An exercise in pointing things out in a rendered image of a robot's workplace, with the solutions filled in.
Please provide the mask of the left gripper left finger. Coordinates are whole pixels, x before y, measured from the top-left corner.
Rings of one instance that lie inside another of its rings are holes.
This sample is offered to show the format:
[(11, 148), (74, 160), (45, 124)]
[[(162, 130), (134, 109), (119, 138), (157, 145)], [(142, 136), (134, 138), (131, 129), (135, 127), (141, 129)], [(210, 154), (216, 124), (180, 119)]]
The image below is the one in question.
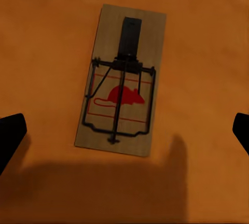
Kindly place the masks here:
[(22, 113), (0, 119), (0, 175), (26, 133), (27, 127)]

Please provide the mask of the mousetrap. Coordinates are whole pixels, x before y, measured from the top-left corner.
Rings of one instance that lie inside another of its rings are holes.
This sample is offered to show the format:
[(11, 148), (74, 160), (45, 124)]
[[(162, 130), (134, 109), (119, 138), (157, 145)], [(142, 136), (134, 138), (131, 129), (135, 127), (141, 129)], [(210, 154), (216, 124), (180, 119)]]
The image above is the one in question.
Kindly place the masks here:
[(166, 18), (102, 5), (75, 146), (150, 156)]

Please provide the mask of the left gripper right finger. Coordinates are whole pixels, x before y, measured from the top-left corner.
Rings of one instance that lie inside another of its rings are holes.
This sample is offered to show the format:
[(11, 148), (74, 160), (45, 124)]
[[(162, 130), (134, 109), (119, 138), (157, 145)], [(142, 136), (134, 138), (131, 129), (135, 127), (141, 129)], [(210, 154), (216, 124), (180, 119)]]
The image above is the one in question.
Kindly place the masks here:
[(249, 155), (249, 115), (237, 113), (232, 131)]

